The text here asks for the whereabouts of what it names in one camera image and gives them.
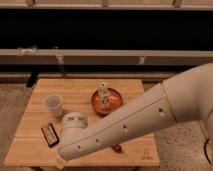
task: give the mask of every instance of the table leg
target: table leg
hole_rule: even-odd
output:
[[[34,171],[44,171],[41,167],[30,167]]]
[[[32,87],[33,84],[35,83],[37,76],[38,76],[39,72],[38,71],[33,71],[30,75],[30,78],[27,81],[27,86],[26,87]]]

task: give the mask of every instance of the red object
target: red object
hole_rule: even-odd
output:
[[[102,115],[108,115],[115,111],[122,105],[122,97],[120,93],[112,88],[108,88],[109,91],[109,107],[102,108],[100,103],[100,96],[98,90],[92,95],[91,102],[94,110]]]
[[[120,144],[117,144],[117,145],[112,146],[112,149],[113,149],[116,153],[122,153],[122,152],[123,152],[122,147],[121,147]]]

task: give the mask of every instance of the black wall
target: black wall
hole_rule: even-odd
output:
[[[0,48],[213,50],[213,12],[0,10]]]

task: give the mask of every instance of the chocolate bar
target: chocolate bar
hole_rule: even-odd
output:
[[[49,147],[53,147],[54,145],[59,143],[59,138],[51,123],[48,123],[48,124],[42,126],[41,130],[44,134],[44,137],[45,137]]]

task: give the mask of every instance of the small bottle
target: small bottle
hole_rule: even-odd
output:
[[[102,109],[109,107],[109,89],[107,83],[102,83],[98,89],[98,94],[100,96],[100,106]]]

